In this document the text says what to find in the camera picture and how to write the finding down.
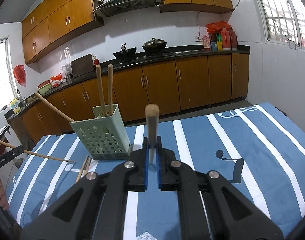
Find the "person's left hand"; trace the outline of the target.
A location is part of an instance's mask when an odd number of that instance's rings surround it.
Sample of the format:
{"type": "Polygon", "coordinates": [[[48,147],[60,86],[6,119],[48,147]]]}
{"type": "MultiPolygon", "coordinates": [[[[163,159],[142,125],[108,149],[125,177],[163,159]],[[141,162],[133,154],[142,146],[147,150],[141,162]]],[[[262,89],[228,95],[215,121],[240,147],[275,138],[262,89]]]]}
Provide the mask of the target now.
{"type": "Polygon", "coordinates": [[[7,211],[9,209],[9,203],[7,200],[7,195],[5,193],[5,189],[3,187],[2,181],[0,180],[0,207],[7,211]]]}

